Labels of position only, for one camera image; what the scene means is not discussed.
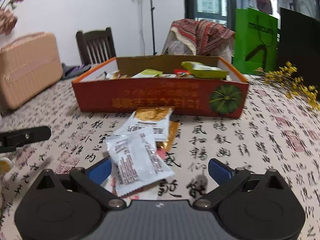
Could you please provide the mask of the white gold oat crisp packet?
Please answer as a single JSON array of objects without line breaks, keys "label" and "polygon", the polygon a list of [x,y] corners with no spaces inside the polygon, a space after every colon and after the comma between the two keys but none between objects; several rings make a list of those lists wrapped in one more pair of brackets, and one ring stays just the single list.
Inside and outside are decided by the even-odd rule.
[{"label": "white gold oat crisp packet", "polygon": [[174,107],[138,108],[114,134],[126,135],[146,127],[151,127],[155,141],[167,141],[169,136],[169,122],[173,111]]}]

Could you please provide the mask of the pink white tofu snack packet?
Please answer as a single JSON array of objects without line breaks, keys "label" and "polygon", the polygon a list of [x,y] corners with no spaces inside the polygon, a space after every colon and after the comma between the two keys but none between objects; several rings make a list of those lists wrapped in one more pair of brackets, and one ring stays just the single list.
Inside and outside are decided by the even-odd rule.
[{"label": "pink white tofu snack packet", "polygon": [[111,154],[112,171],[104,188],[129,203],[132,200],[157,200],[158,182],[174,175],[158,154],[151,150]]}]

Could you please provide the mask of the large red chips bag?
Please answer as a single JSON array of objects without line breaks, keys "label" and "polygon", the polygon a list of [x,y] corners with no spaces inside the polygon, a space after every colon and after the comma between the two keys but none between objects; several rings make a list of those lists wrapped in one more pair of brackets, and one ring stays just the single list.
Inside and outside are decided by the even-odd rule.
[{"label": "large red chips bag", "polygon": [[185,69],[175,69],[174,70],[174,74],[178,77],[182,77],[182,76],[187,76],[187,75],[191,75],[191,72],[189,72],[188,70]]}]

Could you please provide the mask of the green white snack bar packet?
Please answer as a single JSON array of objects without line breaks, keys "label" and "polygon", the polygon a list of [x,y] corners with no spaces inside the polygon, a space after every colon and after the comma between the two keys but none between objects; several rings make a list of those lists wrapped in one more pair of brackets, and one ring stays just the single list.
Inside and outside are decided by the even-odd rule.
[{"label": "green white snack bar packet", "polygon": [[163,72],[155,69],[145,69],[142,72],[134,75],[133,79],[138,78],[152,78],[152,77],[160,77],[163,74]]}]

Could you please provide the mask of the white grey snack packet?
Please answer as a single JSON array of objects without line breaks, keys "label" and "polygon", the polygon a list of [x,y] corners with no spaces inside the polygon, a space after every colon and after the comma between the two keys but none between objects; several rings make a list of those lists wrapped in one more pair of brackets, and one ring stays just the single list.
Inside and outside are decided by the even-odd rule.
[{"label": "white grey snack packet", "polygon": [[157,154],[151,127],[116,135],[106,140],[106,145],[119,197],[175,174]]}]

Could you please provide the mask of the calligraphy print tablecloth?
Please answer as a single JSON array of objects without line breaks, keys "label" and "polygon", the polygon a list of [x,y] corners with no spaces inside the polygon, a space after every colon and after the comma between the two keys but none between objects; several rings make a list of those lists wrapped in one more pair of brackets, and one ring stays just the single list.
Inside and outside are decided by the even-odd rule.
[{"label": "calligraphy print tablecloth", "polygon": [[[125,113],[82,113],[71,81],[60,81],[3,118],[2,131],[49,126],[49,140],[8,153],[13,167],[1,178],[1,239],[19,239],[14,213],[44,168],[57,173],[88,168],[106,155],[105,140],[122,126]],[[174,176],[125,198],[193,201],[217,184],[208,162],[262,174],[275,168],[299,199],[306,221],[300,239],[319,239],[319,113],[298,98],[288,99],[251,80],[238,119],[174,115],[179,129],[164,156]]]}]

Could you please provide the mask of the pink small suitcase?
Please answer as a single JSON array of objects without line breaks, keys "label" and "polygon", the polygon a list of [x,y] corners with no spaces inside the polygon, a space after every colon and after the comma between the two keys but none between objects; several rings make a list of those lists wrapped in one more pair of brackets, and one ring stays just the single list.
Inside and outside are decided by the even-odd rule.
[{"label": "pink small suitcase", "polygon": [[63,70],[52,33],[21,36],[1,48],[1,109],[15,110],[57,83]]}]

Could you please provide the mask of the grey purple folded cloth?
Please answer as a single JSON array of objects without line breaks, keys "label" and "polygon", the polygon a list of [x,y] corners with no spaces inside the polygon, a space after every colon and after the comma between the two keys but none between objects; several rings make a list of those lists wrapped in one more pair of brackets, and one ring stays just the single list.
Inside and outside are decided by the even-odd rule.
[{"label": "grey purple folded cloth", "polygon": [[80,76],[87,72],[88,70],[91,69],[92,65],[91,64],[82,64],[79,66],[68,66],[65,65],[64,63],[61,64],[63,74],[61,79],[66,80],[66,79],[71,79],[77,76]]}]

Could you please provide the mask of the yellow dried flower branch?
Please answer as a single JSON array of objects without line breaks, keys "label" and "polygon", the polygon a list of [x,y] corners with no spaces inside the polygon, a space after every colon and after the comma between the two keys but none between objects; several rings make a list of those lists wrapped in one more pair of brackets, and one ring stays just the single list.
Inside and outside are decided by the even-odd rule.
[{"label": "yellow dried flower branch", "polygon": [[290,61],[287,61],[283,67],[278,70],[266,71],[259,67],[254,70],[255,74],[259,74],[260,79],[267,85],[270,85],[281,92],[288,99],[300,97],[307,103],[307,109],[319,111],[319,95],[318,87],[314,85],[305,85],[302,76],[295,76],[298,72],[297,67]]}]

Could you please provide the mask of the dark wooden chair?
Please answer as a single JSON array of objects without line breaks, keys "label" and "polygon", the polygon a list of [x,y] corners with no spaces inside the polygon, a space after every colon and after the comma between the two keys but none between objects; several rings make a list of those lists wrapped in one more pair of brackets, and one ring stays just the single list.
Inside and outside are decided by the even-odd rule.
[{"label": "dark wooden chair", "polygon": [[75,35],[82,64],[100,64],[116,57],[112,29],[93,30]]}]

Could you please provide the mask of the red patterned blanket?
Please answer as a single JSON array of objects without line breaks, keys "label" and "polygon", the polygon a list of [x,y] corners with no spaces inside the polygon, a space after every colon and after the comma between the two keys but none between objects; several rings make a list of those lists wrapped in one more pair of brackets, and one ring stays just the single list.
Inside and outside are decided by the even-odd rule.
[{"label": "red patterned blanket", "polygon": [[235,32],[220,23],[208,20],[182,19],[170,27],[177,40],[186,45],[193,55],[207,55],[235,38]]}]

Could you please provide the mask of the green paper shopping bag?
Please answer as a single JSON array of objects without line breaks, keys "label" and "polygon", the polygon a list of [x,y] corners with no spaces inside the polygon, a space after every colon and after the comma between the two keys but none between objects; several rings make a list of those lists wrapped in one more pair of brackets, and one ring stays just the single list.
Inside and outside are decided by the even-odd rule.
[{"label": "green paper shopping bag", "polygon": [[273,71],[276,66],[278,20],[264,12],[236,10],[233,65],[243,74],[256,69]]}]

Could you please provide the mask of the dried pink roses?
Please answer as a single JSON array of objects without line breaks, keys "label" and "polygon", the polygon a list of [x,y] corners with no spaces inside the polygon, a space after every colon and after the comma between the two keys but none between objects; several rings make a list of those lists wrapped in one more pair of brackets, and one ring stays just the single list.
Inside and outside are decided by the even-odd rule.
[{"label": "dried pink roses", "polygon": [[18,18],[14,15],[13,11],[16,9],[17,4],[24,0],[3,0],[1,3],[1,35],[10,35],[13,31]]}]

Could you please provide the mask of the black paper shopping bag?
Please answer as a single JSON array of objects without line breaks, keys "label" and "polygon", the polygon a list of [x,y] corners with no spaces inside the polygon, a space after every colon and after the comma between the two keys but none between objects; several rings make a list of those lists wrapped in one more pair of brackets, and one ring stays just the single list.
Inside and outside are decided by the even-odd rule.
[{"label": "black paper shopping bag", "polygon": [[289,9],[280,9],[280,36],[277,66],[287,61],[296,68],[304,83],[319,88],[319,20]]}]

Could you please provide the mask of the studio lamp on stand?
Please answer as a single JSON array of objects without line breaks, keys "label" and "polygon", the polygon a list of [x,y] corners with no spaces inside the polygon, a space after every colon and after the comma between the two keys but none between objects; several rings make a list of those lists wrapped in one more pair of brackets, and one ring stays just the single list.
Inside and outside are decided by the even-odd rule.
[{"label": "studio lamp on stand", "polygon": [[[154,2],[153,0],[149,0],[150,2],[150,22],[151,22],[151,38],[152,38],[152,54],[153,56],[157,55],[156,50],[156,37],[155,37],[155,17],[154,17]],[[144,30],[143,30],[143,0],[137,0],[138,4],[138,16],[139,16],[139,35],[142,42],[143,54],[146,55],[146,43],[144,38]]]}]

